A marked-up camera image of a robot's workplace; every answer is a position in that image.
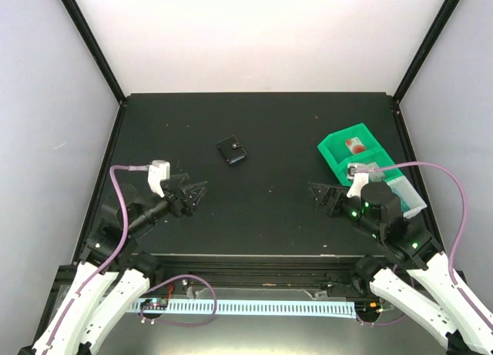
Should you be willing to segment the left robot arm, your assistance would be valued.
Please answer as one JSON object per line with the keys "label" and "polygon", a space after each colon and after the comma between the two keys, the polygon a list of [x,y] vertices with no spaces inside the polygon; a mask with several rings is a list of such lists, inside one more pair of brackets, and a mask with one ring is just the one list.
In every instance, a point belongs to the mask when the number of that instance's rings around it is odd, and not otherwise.
{"label": "left robot arm", "polygon": [[159,260],[137,253],[136,237],[151,230],[164,216],[192,216],[206,183],[189,183],[185,173],[170,175],[169,163],[123,166],[144,172],[152,195],[126,200],[111,166],[109,177],[118,207],[87,241],[72,285],[41,336],[20,354],[96,354],[133,302],[160,291],[166,275]]}

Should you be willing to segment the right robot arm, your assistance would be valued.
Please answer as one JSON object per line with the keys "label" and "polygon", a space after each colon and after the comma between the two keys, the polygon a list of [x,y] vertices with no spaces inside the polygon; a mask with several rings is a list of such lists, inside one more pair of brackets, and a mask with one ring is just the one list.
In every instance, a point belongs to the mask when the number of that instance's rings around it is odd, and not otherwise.
{"label": "right robot arm", "polygon": [[448,256],[423,226],[404,217],[401,199],[385,182],[368,183],[359,194],[346,186],[309,183],[328,216],[348,219],[385,257],[426,291],[423,295],[378,258],[366,255],[354,266],[351,289],[373,293],[425,329],[448,354],[490,354],[492,314],[464,280],[448,267]]}

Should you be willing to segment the black leather card holder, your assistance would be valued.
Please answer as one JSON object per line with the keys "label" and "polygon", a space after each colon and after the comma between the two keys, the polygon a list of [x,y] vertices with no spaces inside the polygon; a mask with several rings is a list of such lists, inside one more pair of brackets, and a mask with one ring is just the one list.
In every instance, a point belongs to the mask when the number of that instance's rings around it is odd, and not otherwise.
{"label": "black leather card holder", "polygon": [[247,157],[247,151],[235,135],[220,140],[216,147],[228,166],[241,162]]}

